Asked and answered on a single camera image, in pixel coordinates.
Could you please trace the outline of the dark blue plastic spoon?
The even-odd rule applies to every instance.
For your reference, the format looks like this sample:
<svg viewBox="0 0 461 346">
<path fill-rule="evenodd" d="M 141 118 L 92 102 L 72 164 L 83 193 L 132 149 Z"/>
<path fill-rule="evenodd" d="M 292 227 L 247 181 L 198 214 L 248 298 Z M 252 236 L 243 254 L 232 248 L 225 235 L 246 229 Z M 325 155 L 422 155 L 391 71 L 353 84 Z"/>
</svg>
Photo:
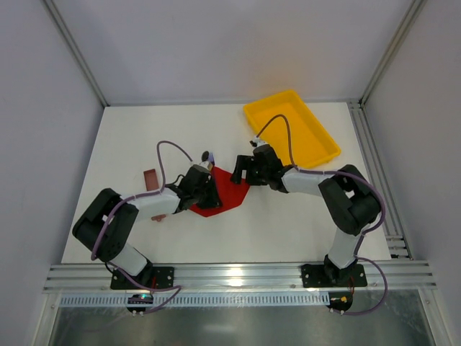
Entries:
<svg viewBox="0 0 461 346">
<path fill-rule="evenodd" d="M 204 151 L 201 155 L 201 161 L 211 162 L 211 160 L 212 160 L 212 153 L 209 151 Z"/>
</svg>

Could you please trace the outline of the purple plastic fork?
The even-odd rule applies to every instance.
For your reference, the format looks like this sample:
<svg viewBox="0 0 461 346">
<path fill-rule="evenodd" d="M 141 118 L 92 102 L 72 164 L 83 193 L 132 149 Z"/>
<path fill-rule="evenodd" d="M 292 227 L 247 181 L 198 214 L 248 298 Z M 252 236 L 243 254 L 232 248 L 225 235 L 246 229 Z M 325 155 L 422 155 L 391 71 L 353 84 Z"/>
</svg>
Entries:
<svg viewBox="0 0 461 346">
<path fill-rule="evenodd" d="M 209 153 L 208 161 L 210 162 L 210 164 L 211 164 L 213 167 L 216 165 L 216 163 L 215 163 L 215 157 L 214 157 L 213 152 L 210 152 L 210 153 Z"/>
</svg>

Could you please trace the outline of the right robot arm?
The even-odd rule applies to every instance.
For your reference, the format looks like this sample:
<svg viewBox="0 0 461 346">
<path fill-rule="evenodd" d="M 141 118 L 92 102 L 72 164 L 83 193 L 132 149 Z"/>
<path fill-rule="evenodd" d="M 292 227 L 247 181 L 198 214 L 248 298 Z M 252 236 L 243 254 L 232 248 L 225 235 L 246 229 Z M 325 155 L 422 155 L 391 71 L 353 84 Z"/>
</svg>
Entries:
<svg viewBox="0 0 461 346">
<path fill-rule="evenodd" d="M 359 258 L 364 236 L 380 226 L 385 204 L 380 193 L 347 164 L 336 171 L 315 171 L 284 165 L 269 144 L 256 146 L 251 155 L 238 155 L 231 182 L 268 186 L 282 193 L 303 193 L 323 198 L 336 225 L 334 242 L 319 267 L 330 284 L 345 283 Z"/>
</svg>

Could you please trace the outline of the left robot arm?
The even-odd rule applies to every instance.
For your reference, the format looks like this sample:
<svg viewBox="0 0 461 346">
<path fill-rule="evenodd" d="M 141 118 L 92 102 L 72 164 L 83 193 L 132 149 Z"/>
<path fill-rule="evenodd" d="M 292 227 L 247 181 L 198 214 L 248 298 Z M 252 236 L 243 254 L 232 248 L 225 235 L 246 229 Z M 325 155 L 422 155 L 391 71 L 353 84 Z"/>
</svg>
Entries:
<svg viewBox="0 0 461 346">
<path fill-rule="evenodd" d="M 72 234 L 88 250 L 91 258 L 112 264 L 135 277 L 146 270 L 148 259 L 127 243 L 138 221 L 154 216 L 173 215 L 199 203 L 219 206 L 212 177 L 213 164 L 193 164 L 178 184 L 124 198 L 110 188 L 103 189 L 73 226 Z"/>
</svg>

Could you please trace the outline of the brown utensil tray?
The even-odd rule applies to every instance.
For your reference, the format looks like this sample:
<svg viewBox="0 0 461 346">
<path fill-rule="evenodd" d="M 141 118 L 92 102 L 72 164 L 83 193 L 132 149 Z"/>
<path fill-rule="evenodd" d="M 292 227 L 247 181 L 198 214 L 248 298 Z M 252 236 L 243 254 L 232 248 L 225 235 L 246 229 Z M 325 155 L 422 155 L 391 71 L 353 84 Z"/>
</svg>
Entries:
<svg viewBox="0 0 461 346">
<path fill-rule="evenodd" d="M 149 169 L 143 172 L 144 182 L 146 186 L 146 191 L 150 193 L 150 197 L 156 195 L 160 188 L 160 184 L 158 182 L 158 175 L 155 169 Z M 158 214 L 151 217 L 152 221 L 162 222 L 166 217 L 166 214 Z"/>
</svg>

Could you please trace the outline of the yellow plastic bin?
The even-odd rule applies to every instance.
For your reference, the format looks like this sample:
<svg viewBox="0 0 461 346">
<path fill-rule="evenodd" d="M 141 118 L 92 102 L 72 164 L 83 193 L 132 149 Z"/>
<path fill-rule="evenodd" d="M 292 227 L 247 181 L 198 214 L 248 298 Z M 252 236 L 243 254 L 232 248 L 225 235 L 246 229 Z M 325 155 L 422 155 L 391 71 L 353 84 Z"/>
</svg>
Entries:
<svg viewBox="0 0 461 346">
<path fill-rule="evenodd" d="M 339 145 L 293 90 L 248 103 L 243 113 L 253 132 L 272 146 L 285 165 L 315 169 L 341 154 Z"/>
</svg>

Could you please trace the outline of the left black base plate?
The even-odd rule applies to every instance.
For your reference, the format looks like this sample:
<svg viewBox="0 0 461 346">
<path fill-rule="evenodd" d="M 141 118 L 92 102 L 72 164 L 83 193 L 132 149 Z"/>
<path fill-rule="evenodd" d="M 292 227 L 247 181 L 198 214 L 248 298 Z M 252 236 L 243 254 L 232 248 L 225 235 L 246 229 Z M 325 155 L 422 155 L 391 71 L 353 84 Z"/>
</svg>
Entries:
<svg viewBox="0 0 461 346">
<path fill-rule="evenodd" d="M 116 269 L 112 272 L 110 288 L 112 290 L 139 289 L 133 281 L 143 286 L 143 290 L 147 290 L 148 288 L 155 290 L 172 288 L 174 286 L 174 272 L 174 267 L 153 266 L 152 264 L 147 264 L 136 276 L 129 275 L 123 270 Z"/>
</svg>

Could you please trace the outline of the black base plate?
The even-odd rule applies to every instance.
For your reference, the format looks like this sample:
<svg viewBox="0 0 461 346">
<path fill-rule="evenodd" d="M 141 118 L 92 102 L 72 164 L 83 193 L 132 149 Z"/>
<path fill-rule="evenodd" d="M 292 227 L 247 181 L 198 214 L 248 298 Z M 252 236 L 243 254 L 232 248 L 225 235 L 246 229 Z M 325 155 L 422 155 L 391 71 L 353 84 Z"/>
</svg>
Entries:
<svg viewBox="0 0 461 346">
<path fill-rule="evenodd" d="M 364 266 L 356 262 L 344 269 L 338 269 L 334 265 L 304 264 L 300 267 L 300 272 L 304 288 L 367 287 Z"/>
<path fill-rule="evenodd" d="M 112 272 L 110 288 L 112 290 L 139 289 L 133 281 L 143 286 L 143 290 L 147 290 L 148 288 L 155 290 L 172 288 L 174 286 L 174 272 L 174 267 L 153 266 L 152 264 L 147 264 L 136 276 L 129 275 L 123 270 L 116 269 Z"/>
</svg>

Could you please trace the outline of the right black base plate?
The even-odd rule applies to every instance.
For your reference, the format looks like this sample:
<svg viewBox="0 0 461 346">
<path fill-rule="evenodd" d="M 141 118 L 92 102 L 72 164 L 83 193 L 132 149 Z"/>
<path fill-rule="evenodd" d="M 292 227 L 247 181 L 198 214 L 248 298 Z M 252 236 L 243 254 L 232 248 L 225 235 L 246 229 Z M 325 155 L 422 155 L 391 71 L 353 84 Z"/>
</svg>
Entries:
<svg viewBox="0 0 461 346">
<path fill-rule="evenodd" d="M 304 288 L 367 287 L 364 266 L 356 262 L 344 269 L 338 269 L 334 265 L 304 264 L 300 267 L 300 272 Z"/>
</svg>

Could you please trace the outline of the right side aluminium rail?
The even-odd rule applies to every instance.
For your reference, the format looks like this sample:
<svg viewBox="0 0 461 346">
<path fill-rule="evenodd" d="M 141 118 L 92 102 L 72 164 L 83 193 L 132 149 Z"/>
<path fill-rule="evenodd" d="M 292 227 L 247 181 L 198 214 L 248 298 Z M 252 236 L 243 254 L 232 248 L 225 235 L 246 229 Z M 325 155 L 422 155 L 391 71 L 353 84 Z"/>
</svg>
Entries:
<svg viewBox="0 0 461 346">
<path fill-rule="evenodd" d="M 404 226 L 395 205 L 384 166 L 380 158 L 376 140 L 372 134 L 366 112 L 358 100 L 347 102 L 349 114 L 359 141 L 359 147 L 364 158 L 370 182 L 381 193 L 386 204 L 386 217 L 383 223 L 384 233 L 388 242 L 392 259 L 413 260 L 408 245 Z"/>
</svg>

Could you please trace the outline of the aluminium rail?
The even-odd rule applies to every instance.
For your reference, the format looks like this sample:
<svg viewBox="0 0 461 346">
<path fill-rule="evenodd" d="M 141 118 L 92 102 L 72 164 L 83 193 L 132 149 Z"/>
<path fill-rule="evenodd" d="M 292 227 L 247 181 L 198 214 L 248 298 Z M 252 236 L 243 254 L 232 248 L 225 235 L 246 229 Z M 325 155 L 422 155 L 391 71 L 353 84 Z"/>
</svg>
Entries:
<svg viewBox="0 0 461 346">
<path fill-rule="evenodd" d="M 234 263 L 234 264 L 172 264 L 172 286 L 189 291 L 223 290 L 301 290 L 303 274 L 297 262 Z M 435 289 L 435 276 L 427 261 L 392 259 L 375 266 L 364 263 L 362 275 L 368 290 Z M 107 291 L 111 275 L 104 265 L 73 264 L 51 266 L 43 287 L 46 293 L 77 293 Z"/>
<path fill-rule="evenodd" d="M 408 245 L 404 226 L 395 205 L 384 166 L 380 158 L 376 140 L 372 134 L 366 112 L 358 100 L 347 102 L 349 114 L 359 141 L 359 147 L 364 158 L 370 182 L 381 193 L 386 204 L 386 217 L 383 223 L 384 233 L 388 242 L 392 259 L 413 260 Z"/>
</svg>

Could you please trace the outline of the front aluminium rail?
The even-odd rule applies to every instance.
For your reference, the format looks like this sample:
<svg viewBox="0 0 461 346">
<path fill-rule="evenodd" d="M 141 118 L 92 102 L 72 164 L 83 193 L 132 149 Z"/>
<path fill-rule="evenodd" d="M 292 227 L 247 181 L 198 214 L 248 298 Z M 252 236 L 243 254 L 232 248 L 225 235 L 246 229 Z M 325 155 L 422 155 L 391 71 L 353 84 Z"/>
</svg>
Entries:
<svg viewBox="0 0 461 346">
<path fill-rule="evenodd" d="M 303 274 L 297 262 L 234 263 L 234 264 L 172 264 L 172 286 L 189 291 L 223 290 L 301 290 Z M 375 266 L 364 263 L 362 275 L 368 290 L 435 289 L 435 276 L 427 261 L 392 259 Z M 43 287 L 46 293 L 77 293 L 107 291 L 111 275 L 104 265 L 73 264 L 51 266 Z"/>
</svg>

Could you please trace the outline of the left frame post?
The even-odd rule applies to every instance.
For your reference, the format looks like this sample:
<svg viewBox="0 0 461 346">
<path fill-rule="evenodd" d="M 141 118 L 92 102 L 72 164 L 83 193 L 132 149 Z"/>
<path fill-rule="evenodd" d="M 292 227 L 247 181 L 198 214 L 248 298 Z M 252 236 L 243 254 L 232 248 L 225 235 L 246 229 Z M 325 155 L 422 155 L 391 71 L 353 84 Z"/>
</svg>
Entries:
<svg viewBox="0 0 461 346">
<path fill-rule="evenodd" d="M 55 25 L 59 35 L 63 38 L 72 58 L 76 62 L 81 73 L 84 75 L 86 82 L 93 91 L 95 97 L 99 100 L 99 103 L 103 107 L 109 107 L 109 102 L 107 101 L 104 93 L 99 87 L 97 80 L 95 79 L 91 69 L 89 68 L 86 59 L 84 58 L 77 42 L 75 41 L 71 31 L 66 24 L 66 21 L 63 18 L 60 10 L 57 7 L 57 4 L 52 0 L 43 0 L 42 4 L 45 7 L 45 10 L 49 14 L 53 24 Z"/>
</svg>

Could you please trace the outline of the frame post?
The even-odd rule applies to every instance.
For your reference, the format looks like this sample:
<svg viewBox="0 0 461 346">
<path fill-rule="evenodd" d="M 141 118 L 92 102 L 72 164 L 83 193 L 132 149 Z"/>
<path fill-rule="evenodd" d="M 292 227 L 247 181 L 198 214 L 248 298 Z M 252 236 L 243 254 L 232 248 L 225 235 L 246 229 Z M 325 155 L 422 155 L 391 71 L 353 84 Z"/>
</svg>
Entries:
<svg viewBox="0 0 461 346">
<path fill-rule="evenodd" d="M 372 96 L 377 85 L 384 77 L 385 72 L 389 69 L 391 63 L 396 57 L 406 37 L 408 36 L 415 21 L 418 19 L 422 9 L 425 7 L 426 0 L 413 0 L 409 8 L 403 15 L 397 29 L 395 30 L 390 42 L 388 43 L 385 52 L 383 53 L 376 69 L 374 70 L 370 81 L 364 89 L 364 92 L 359 100 L 361 107 L 364 107 Z"/>
<path fill-rule="evenodd" d="M 63 38 L 72 58 L 76 62 L 81 73 L 84 75 L 86 82 L 93 91 L 95 97 L 99 100 L 99 103 L 103 107 L 109 107 L 109 102 L 107 101 L 104 93 L 99 87 L 97 80 L 95 79 L 91 69 L 89 68 L 86 59 L 84 58 L 77 42 L 75 41 L 71 31 L 66 24 L 66 21 L 63 18 L 60 10 L 57 7 L 57 4 L 52 0 L 43 0 L 42 4 L 45 7 L 45 10 L 49 14 L 53 24 L 55 25 L 59 35 Z"/>
</svg>

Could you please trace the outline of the right frame post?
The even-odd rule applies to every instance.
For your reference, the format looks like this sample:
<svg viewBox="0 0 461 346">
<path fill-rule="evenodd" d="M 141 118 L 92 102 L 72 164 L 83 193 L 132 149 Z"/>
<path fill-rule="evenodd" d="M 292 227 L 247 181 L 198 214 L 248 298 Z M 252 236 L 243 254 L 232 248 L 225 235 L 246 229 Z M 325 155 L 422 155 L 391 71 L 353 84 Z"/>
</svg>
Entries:
<svg viewBox="0 0 461 346">
<path fill-rule="evenodd" d="M 377 85 L 384 77 L 385 72 L 389 69 L 391 63 L 396 57 L 406 37 L 408 36 L 415 21 L 418 19 L 422 9 L 425 7 L 426 0 L 413 0 L 409 8 L 403 15 L 397 29 L 395 30 L 390 42 L 388 43 L 385 52 L 383 53 L 376 69 L 374 70 L 370 81 L 364 89 L 364 92 L 359 100 L 361 107 L 364 107 L 372 96 Z"/>
</svg>

